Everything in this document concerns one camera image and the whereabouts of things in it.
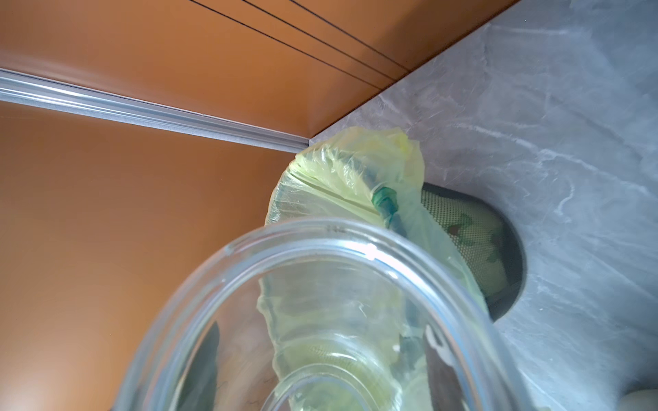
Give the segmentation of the glass jar with rice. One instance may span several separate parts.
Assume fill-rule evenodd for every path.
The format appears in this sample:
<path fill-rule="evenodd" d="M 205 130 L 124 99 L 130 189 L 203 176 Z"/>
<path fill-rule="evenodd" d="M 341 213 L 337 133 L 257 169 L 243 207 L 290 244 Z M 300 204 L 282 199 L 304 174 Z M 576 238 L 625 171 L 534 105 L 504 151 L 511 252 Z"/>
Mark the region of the glass jar with rice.
<path fill-rule="evenodd" d="M 387 229 L 297 219 L 204 262 L 143 339 L 116 410 L 531 410 L 484 306 Z"/>

